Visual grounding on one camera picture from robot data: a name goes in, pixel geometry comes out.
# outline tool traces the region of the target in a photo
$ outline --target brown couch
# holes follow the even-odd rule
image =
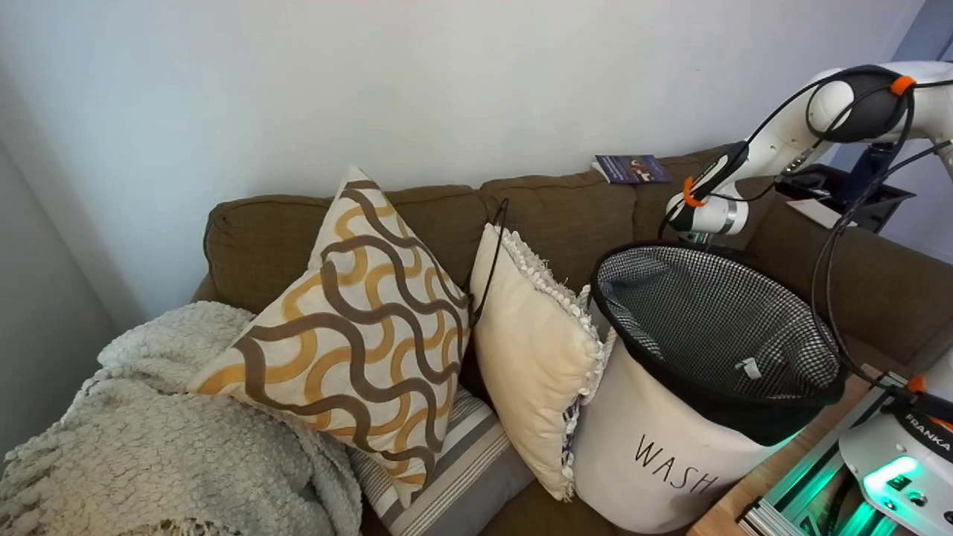
[[[665,157],[665,167],[673,174],[697,174],[715,155],[717,149]],[[481,186],[415,186],[393,189],[390,198],[463,289],[469,289],[481,229],[505,198],[509,201],[509,225],[548,258],[558,279],[578,289],[607,249],[655,240],[662,206],[673,189],[673,185],[606,185],[595,171],[578,171],[494,177]],[[304,195],[217,206],[205,229],[208,276],[201,298],[263,310],[304,271],[329,206],[330,198]],[[744,235],[717,246],[805,294],[822,237],[825,231],[813,221],[770,194],[755,206],[755,222]],[[834,302],[853,355],[874,365],[908,372],[953,344],[947,320],[953,267],[874,231],[853,229],[843,237],[834,264]],[[475,355],[466,361],[463,384],[487,395]],[[581,499],[558,503],[539,484],[528,484],[487,529],[621,533]],[[372,509],[368,509],[368,533],[385,533]]]

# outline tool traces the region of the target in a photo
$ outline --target couch armrest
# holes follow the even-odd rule
[[[829,229],[773,198],[744,255],[764,274],[810,294],[813,258]],[[953,267],[866,229],[849,229],[834,249],[834,316],[847,337],[887,355],[883,368],[935,362],[953,344]]]

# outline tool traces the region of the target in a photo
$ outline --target knit blanket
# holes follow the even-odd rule
[[[68,411],[7,454],[0,533],[360,533],[344,444],[189,393],[248,320],[189,302],[116,337]]]

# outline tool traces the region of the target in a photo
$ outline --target throw pillow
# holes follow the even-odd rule
[[[484,533],[533,474],[513,450],[487,401],[457,393],[454,417],[433,483],[403,505],[388,474],[365,451],[353,454],[368,503],[397,536]]]
[[[296,414],[369,451],[403,499],[441,451],[469,344],[469,294],[353,168],[307,271],[196,381]]]
[[[470,294],[484,302],[478,355],[500,423],[543,487],[573,499],[573,430],[606,368],[588,302],[500,225],[484,229]]]

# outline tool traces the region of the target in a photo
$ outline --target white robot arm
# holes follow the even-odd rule
[[[735,235],[747,201],[735,182],[783,177],[825,155],[832,142],[953,140],[953,63],[883,63],[816,75],[783,101],[735,155],[725,155],[668,206],[676,231]],[[953,174],[953,149],[939,149]]]

